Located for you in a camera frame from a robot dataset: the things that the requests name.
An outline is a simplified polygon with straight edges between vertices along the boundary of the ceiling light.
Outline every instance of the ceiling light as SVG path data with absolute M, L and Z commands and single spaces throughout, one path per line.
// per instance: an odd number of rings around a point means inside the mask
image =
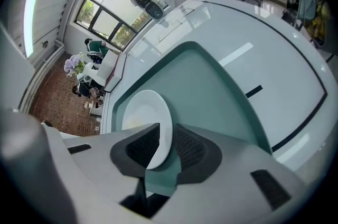
M 36 0 L 26 0 L 23 16 L 23 39 L 27 57 L 33 53 L 32 27 L 35 1 Z

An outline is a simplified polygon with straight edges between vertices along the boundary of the brick floor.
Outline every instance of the brick floor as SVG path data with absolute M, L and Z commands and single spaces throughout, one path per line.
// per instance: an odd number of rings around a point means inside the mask
M 38 120 L 48 120 L 61 132 L 77 135 L 98 135 L 95 130 L 100 123 L 85 109 L 86 98 L 74 95 L 71 88 L 77 84 L 76 77 L 67 77 L 64 62 L 70 58 L 64 53 L 42 81 L 33 100 L 30 114 Z

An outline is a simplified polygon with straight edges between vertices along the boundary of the green shirt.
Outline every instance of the green shirt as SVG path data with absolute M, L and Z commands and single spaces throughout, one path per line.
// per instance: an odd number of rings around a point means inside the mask
M 90 51 L 102 52 L 104 55 L 106 55 L 109 50 L 107 47 L 102 46 L 102 41 L 91 41 L 88 44 L 88 48 Z

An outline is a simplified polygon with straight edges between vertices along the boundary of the desk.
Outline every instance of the desk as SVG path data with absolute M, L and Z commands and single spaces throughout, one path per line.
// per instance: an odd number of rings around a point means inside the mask
M 274 157 L 298 169 L 321 147 L 338 119 L 338 88 L 315 48 L 289 24 L 235 0 L 188 0 L 129 47 L 124 77 L 106 95 L 101 133 L 111 132 L 120 96 L 177 45 L 195 41 L 223 66 L 257 113 Z

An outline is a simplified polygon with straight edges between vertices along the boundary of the white plate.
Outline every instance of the white plate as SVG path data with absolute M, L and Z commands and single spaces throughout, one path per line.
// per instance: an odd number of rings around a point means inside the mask
M 159 123 L 159 146 L 147 170 L 160 166 L 167 158 L 173 139 L 173 123 L 168 106 L 158 93 L 140 91 L 127 105 L 122 130 L 154 123 Z

